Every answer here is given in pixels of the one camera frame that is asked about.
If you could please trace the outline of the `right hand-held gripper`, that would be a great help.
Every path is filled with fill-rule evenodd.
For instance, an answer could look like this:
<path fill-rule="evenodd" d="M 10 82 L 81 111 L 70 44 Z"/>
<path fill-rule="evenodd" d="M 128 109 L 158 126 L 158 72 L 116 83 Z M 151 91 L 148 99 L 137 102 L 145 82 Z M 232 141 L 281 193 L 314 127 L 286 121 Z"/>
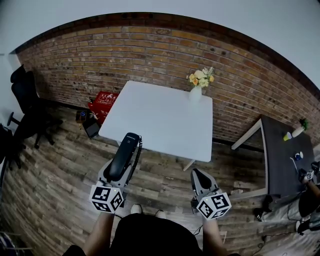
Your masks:
<path fill-rule="evenodd" d="M 209 221 L 223 217 L 232 208 L 227 193 L 222 192 L 211 175 L 194 168 L 190 176 L 195 193 L 190 202 L 193 214 L 201 214 L 205 220 Z"/>

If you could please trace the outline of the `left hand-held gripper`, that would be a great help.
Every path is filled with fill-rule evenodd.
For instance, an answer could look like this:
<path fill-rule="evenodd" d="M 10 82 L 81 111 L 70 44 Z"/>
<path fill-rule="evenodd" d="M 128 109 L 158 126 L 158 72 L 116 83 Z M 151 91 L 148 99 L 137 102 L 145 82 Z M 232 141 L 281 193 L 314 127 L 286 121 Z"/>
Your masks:
<path fill-rule="evenodd" d="M 128 185 L 132 174 L 132 164 L 130 163 L 120 180 L 110 181 L 113 176 L 110 174 L 113 160 L 105 163 L 98 172 L 98 180 L 92 185 L 89 200 L 93 206 L 100 212 L 114 214 L 116 210 L 124 207 L 127 193 L 125 187 Z"/>

